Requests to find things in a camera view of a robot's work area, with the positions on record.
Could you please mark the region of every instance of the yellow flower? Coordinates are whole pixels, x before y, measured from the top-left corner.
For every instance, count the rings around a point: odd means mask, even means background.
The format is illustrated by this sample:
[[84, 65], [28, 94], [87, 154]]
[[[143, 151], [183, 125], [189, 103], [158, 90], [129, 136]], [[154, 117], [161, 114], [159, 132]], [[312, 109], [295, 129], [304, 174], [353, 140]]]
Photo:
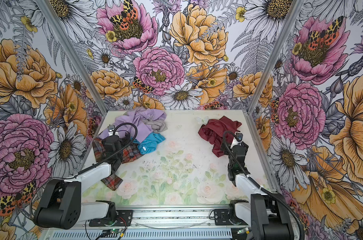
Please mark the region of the yellow flower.
[[312, 146], [309, 150], [309, 164], [304, 173], [310, 184], [307, 189], [299, 185], [299, 190], [291, 192], [299, 207], [319, 221], [326, 216], [325, 225], [334, 228], [343, 223], [345, 218], [351, 219], [347, 233], [351, 234], [359, 228], [359, 220], [363, 219], [363, 203], [353, 195], [363, 192], [353, 190], [351, 184], [343, 181], [346, 171], [342, 162], [327, 147]]
[[264, 117], [264, 118], [260, 117], [260, 118], [256, 119], [255, 123], [256, 123], [256, 129], [258, 130], [264, 150], [267, 151], [270, 148], [271, 137], [272, 137], [270, 119], [266, 118], [266, 117]]
[[294, 48], [292, 49], [292, 54], [298, 55], [301, 47], [302, 47], [301, 42], [298, 42], [297, 44], [295, 44]]
[[56, 73], [38, 49], [27, 45], [26, 66], [17, 76], [15, 49], [18, 47], [10, 39], [3, 39], [0, 43], [0, 104], [15, 94], [30, 100], [33, 108], [39, 108], [47, 98], [57, 94]]
[[0, 228], [0, 240], [15, 240], [16, 227], [9, 226], [8, 223], [4, 223]]
[[105, 34], [105, 37], [107, 38], [107, 40], [109, 42], [116, 42], [117, 38], [116, 38], [116, 33], [114, 31], [107, 31], [107, 33]]
[[239, 20], [239, 22], [243, 22], [245, 20], [244, 18], [244, 13], [246, 13], [246, 8], [245, 7], [238, 7], [236, 9], [236, 15], [235, 15], [235, 18], [236, 20]]
[[145, 107], [145, 108], [151, 108], [151, 109], [160, 109], [164, 110], [163, 104], [157, 100], [156, 98], [150, 98], [147, 95], [143, 95], [143, 97], [138, 98], [138, 103], [135, 102], [133, 108], [137, 107]]
[[60, 97], [50, 98], [44, 109], [44, 116], [48, 125], [63, 126], [66, 131], [69, 124], [77, 124], [77, 129], [85, 136], [87, 134], [87, 113], [85, 104], [75, 94], [70, 84], [60, 89]]
[[199, 65], [191, 67], [186, 75], [195, 82], [198, 82], [195, 88], [201, 88], [203, 95], [199, 96], [200, 105], [210, 103], [215, 100], [220, 92], [224, 92], [226, 86], [225, 82], [229, 83], [230, 78], [227, 76], [227, 68], [218, 69], [213, 67], [211, 69], [206, 65]]
[[35, 33], [37, 33], [37, 27], [35, 27], [34, 25], [32, 25], [31, 23], [31, 19], [26, 17], [26, 16], [22, 16], [20, 18], [21, 22], [25, 25], [25, 28], [28, 31], [34, 31]]
[[[105, 96], [109, 96], [118, 100], [119, 98], [129, 96], [132, 93], [132, 87], [129, 86], [130, 83], [113, 71], [100, 70], [92, 72], [91, 79], [102, 99], [104, 99]], [[88, 89], [86, 95], [88, 98], [92, 98]]]
[[330, 135], [329, 141], [342, 157], [350, 180], [363, 185], [363, 75], [344, 85], [344, 104], [336, 102], [336, 106], [347, 117], [342, 130]]
[[[241, 97], [242, 99], [252, 96], [255, 92], [256, 87], [259, 84], [262, 72], [256, 74], [248, 74], [240, 78], [240, 83], [233, 87], [234, 97]], [[272, 76], [268, 78], [267, 84], [264, 86], [263, 92], [259, 98], [259, 103], [266, 108], [272, 98]]]
[[190, 4], [187, 16], [180, 11], [174, 15], [169, 33], [178, 40], [176, 46], [187, 47], [190, 63], [213, 66], [224, 57], [228, 41], [228, 32], [225, 32], [224, 27], [210, 36], [202, 37], [215, 22], [216, 17], [207, 15], [206, 10], [199, 5], [194, 7]]
[[335, 204], [336, 200], [335, 200], [335, 193], [334, 193], [334, 191], [333, 190], [329, 190], [326, 187], [323, 188], [322, 199], [327, 204]]
[[93, 59], [93, 53], [92, 53], [91, 49], [88, 48], [87, 53], [88, 53], [88, 56]]

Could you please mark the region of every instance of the white table surface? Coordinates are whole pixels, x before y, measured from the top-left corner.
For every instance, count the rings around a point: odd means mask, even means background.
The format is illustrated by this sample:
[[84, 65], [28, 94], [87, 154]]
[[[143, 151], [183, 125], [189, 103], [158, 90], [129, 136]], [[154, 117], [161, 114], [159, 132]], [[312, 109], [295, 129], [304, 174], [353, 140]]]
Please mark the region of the white table surface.
[[[232, 199], [246, 199], [228, 180], [228, 156], [216, 157], [213, 145], [198, 135], [208, 119], [226, 116], [241, 122], [238, 130], [249, 146], [246, 167], [253, 178], [268, 188], [268, 183], [254, 142], [241, 110], [166, 110], [168, 129], [161, 134], [165, 141], [155, 152], [134, 162], [122, 164], [116, 174], [123, 179], [116, 191], [101, 181], [86, 190], [82, 202], [114, 201], [116, 205], [212, 205], [228, 204]], [[124, 111], [107, 113], [100, 132]], [[95, 163], [93, 151], [83, 168]]]

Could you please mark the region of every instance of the metal corner post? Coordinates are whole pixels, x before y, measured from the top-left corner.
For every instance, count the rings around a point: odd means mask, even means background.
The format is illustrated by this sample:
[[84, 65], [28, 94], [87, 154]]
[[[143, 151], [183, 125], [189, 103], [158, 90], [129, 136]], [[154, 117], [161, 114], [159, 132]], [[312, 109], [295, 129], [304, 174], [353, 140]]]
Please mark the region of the metal corner post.
[[45, 19], [48, 21], [51, 30], [53, 30], [55, 37], [63, 46], [64, 50], [67, 52], [69, 58], [71, 59], [73, 65], [78, 70], [80, 77], [83, 79], [86, 87], [88, 88], [91, 96], [95, 100], [95, 103], [98, 105], [103, 116], [107, 114], [107, 107], [105, 106], [104, 101], [100, 97], [95, 85], [93, 84], [89, 74], [83, 65], [77, 51], [72, 45], [72, 41], [70, 40], [67, 32], [64, 30], [63, 24], [60, 22], [59, 17], [56, 15], [53, 7], [49, 0], [37, 0], [35, 1], [41, 12], [43, 13]]
[[278, 60], [279, 52], [286, 43], [287, 36], [290, 34], [291, 29], [295, 25], [295, 21], [299, 16], [300, 10], [304, 4], [305, 0], [293, 0], [290, 11], [287, 14], [287, 18], [283, 24], [282, 30], [277, 36], [275, 45], [270, 54], [270, 58], [267, 61], [266, 66], [264, 67], [263, 74], [261, 76], [260, 82], [255, 89], [255, 93], [252, 96], [251, 103], [248, 105], [247, 111], [251, 113], [256, 106], [256, 103], [259, 101], [259, 98], [263, 92], [264, 86], [267, 84], [268, 77], [271, 74], [271, 71]]

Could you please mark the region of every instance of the plaid shirt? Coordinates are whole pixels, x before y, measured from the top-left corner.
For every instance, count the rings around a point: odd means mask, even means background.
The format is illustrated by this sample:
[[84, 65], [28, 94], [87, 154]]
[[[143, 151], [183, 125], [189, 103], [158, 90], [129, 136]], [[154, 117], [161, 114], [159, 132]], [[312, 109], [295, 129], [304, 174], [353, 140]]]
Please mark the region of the plaid shirt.
[[[131, 143], [125, 149], [123, 149], [123, 162], [122, 163], [133, 162], [136, 159], [143, 156], [140, 153], [137, 146], [138, 146], [138, 144]], [[96, 137], [92, 141], [92, 148], [93, 148], [93, 152], [95, 153], [96, 162], [100, 162], [101, 161], [101, 155], [105, 150], [104, 146], [102, 144], [102, 139], [99, 138], [99, 137]], [[109, 189], [115, 191], [119, 187], [119, 185], [123, 182], [123, 180], [121, 178], [119, 178], [116, 174], [112, 173], [108, 177], [102, 179], [102, 182]]]

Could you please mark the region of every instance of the red cloth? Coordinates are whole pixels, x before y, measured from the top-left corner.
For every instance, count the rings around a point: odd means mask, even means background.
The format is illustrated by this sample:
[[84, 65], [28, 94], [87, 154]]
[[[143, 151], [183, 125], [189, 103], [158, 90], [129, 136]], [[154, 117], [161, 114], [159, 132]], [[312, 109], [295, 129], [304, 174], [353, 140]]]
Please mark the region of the red cloth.
[[[241, 122], [235, 121], [233, 122], [231, 119], [223, 116], [219, 120], [210, 119], [208, 120], [207, 125], [202, 125], [199, 129], [199, 135], [204, 140], [213, 144], [212, 152], [217, 156], [221, 157], [224, 155], [223, 151], [220, 151], [220, 146], [222, 146], [223, 142], [223, 132], [231, 131], [233, 133], [237, 132], [237, 128], [242, 125]], [[226, 135], [226, 141], [228, 144], [231, 144], [233, 140], [233, 136], [231, 134]]]

